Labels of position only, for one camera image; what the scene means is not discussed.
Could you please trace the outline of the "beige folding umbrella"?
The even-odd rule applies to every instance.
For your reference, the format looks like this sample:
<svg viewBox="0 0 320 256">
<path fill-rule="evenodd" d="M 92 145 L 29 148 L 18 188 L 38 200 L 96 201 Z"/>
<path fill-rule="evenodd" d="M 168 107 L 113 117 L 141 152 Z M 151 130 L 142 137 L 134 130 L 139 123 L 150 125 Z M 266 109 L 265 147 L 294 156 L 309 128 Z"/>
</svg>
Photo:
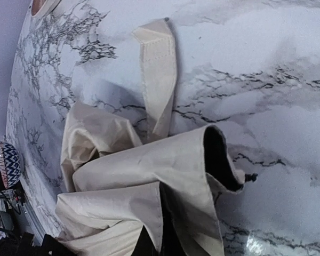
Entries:
<svg viewBox="0 0 320 256">
<path fill-rule="evenodd" d="M 66 192 L 58 241 L 76 255 L 224 255 L 215 203 L 256 174 L 235 168 L 215 125 L 169 136 L 177 82 L 175 38 L 161 19 L 140 43 L 147 143 L 130 121 L 76 102 L 65 123 Z"/>
</svg>

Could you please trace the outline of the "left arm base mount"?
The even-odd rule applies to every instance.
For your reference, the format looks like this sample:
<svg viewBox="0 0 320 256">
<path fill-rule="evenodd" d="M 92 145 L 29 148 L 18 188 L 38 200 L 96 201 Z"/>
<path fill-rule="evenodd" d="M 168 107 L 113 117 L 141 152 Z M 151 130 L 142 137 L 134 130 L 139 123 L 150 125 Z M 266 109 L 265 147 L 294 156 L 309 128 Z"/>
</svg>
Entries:
<svg viewBox="0 0 320 256">
<path fill-rule="evenodd" d="M 41 244 L 35 244 L 35 235 L 25 232 L 18 235 L 13 230 L 0 227 L 6 234 L 0 239 L 0 255 L 73 255 L 53 237 L 46 234 Z"/>
</svg>

